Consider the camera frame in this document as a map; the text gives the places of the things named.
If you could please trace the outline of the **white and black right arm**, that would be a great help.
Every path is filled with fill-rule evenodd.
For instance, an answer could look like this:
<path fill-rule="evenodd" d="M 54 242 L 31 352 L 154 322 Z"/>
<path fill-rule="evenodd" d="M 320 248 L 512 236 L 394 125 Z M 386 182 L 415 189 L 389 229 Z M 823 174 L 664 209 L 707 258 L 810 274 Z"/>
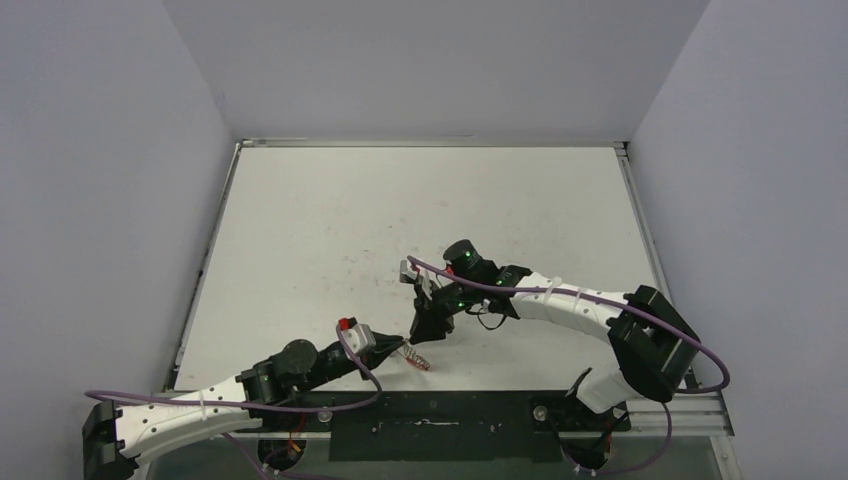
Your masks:
<path fill-rule="evenodd" d="M 614 360 L 588 368 L 569 389 L 565 414 L 577 428 L 593 427 L 625 401 L 670 401 L 698 353 L 696 334 L 654 287 L 606 292 L 570 285 L 527 267 L 499 266 L 468 239 L 448 247 L 443 260 L 442 269 L 413 257 L 400 263 L 401 282 L 415 291 L 411 343 L 445 339 L 454 330 L 455 315 L 475 306 L 504 319 L 544 321 L 599 340 L 611 348 Z"/>

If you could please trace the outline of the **large keyring with red grip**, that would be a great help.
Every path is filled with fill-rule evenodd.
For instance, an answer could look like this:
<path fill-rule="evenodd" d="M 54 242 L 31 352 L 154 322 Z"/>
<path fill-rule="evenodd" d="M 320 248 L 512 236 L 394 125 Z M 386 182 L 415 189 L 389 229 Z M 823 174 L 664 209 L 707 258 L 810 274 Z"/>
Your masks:
<path fill-rule="evenodd" d="M 404 344 L 398 349 L 400 356 L 411 366 L 421 371 L 429 371 L 431 364 L 420 355 L 412 346 Z"/>

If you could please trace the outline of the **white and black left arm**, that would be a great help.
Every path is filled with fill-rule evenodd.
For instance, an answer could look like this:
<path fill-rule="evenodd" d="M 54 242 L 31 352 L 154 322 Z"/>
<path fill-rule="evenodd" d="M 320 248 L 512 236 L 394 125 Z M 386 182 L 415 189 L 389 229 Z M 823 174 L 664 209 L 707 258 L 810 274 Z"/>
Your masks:
<path fill-rule="evenodd" d="M 373 371 L 406 340 L 343 321 L 323 350 L 305 339 L 209 387 L 175 397 L 91 390 L 96 400 L 83 427 L 83 476 L 129 479 L 143 464 L 214 436 L 269 426 L 282 431 L 298 416 L 335 414 L 375 403 L 382 386 Z M 353 403 L 311 400 L 310 391 L 352 372 L 374 393 Z"/>

